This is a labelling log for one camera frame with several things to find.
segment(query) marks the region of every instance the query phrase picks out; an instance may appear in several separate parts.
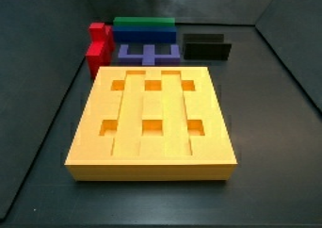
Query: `dark gray floor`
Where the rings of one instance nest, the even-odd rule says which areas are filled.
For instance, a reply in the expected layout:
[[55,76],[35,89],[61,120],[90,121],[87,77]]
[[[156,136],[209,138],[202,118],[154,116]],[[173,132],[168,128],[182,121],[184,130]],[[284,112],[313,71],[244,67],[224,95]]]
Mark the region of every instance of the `dark gray floor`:
[[321,113],[254,27],[181,26],[180,30],[225,33],[233,42],[229,61],[209,67],[240,160],[232,179],[226,183],[74,181],[63,162],[93,85],[85,64],[3,225],[321,227]]
[[272,0],[90,0],[102,21],[176,17],[185,24],[256,24]]

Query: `toy block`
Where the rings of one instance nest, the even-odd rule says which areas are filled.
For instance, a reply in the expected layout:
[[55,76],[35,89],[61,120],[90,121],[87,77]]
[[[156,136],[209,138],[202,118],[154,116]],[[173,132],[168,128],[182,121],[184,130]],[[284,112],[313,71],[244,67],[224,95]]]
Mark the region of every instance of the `toy block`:
[[157,55],[156,45],[144,45],[144,54],[129,54],[129,44],[122,44],[118,52],[118,64],[121,65],[180,65],[181,64],[181,52],[178,44],[172,44],[170,55]]
[[116,38],[114,38],[114,28],[106,25],[106,36],[109,41],[110,51],[114,52],[117,49]]
[[113,52],[116,51],[114,30],[105,23],[91,23],[90,35],[93,43],[89,48],[86,58],[91,71],[91,77],[97,78],[100,66],[108,66],[112,63]]
[[184,34],[184,58],[228,60],[232,43],[224,34]]
[[93,44],[90,45],[86,58],[93,79],[97,78],[100,66],[108,66],[112,63],[112,53],[110,51],[108,51],[108,49],[109,46],[105,41],[93,42]]
[[105,28],[106,28],[105,23],[91,23],[90,35],[91,35],[93,41],[106,41],[108,40]]
[[117,42],[177,43],[177,27],[114,26]]
[[176,26],[176,18],[117,17],[114,26]]
[[156,63],[157,47],[154,44],[145,44],[144,46],[144,60],[142,66],[154,66]]
[[181,51],[180,45],[172,44],[170,55],[156,55],[157,65],[180,65],[181,64]]
[[100,68],[66,159],[78,181],[228,180],[236,166],[206,67]]
[[232,43],[188,42],[184,48],[185,59],[228,60]]

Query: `gray wall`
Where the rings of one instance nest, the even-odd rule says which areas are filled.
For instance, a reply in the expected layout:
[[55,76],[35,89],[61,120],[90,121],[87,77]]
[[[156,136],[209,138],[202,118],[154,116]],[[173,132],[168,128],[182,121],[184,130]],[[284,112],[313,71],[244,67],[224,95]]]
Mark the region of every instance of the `gray wall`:
[[176,17],[178,23],[256,24],[272,0],[90,0],[100,17]]
[[73,83],[95,16],[87,0],[0,0],[0,219]]
[[257,28],[322,110],[322,1],[273,0]]

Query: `rectangular slot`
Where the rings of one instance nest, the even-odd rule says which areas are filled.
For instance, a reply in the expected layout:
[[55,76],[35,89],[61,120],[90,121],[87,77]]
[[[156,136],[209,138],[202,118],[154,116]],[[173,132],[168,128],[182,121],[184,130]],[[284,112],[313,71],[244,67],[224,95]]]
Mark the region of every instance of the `rectangular slot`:
[[161,71],[161,74],[182,74],[182,72],[170,70],[170,71]]
[[126,74],[146,74],[146,71],[126,71]]
[[114,80],[112,90],[125,90],[125,80]]
[[162,136],[162,120],[144,120],[142,121],[142,135],[144,136]]
[[101,136],[114,136],[118,130],[118,120],[104,120],[100,130]]
[[188,131],[190,136],[205,136],[204,121],[188,120]]
[[145,81],[145,90],[162,90],[162,81],[161,80],[146,80]]
[[185,91],[196,91],[196,83],[193,80],[184,80],[182,87]]

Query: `red block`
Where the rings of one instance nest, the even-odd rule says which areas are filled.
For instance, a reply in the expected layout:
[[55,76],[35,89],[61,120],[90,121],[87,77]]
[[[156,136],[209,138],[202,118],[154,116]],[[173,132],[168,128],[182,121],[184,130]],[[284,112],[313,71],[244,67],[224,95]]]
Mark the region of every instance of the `red block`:
[[89,48],[86,58],[91,77],[95,79],[100,67],[112,64],[113,52],[116,51],[117,45],[114,31],[110,25],[105,25],[105,23],[93,23],[90,26],[90,35],[93,44]]
[[105,31],[105,23],[93,23],[90,26],[90,35],[93,41],[108,41],[108,35]]
[[108,35],[108,41],[110,46],[110,51],[114,52],[117,49],[117,43],[114,38],[114,29],[110,25],[106,25],[106,35]]
[[97,72],[101,66],[112,64],[112,52],[105,41],[93,42],[87,54],[87,63],[91,71],[93,79],[97,78]]

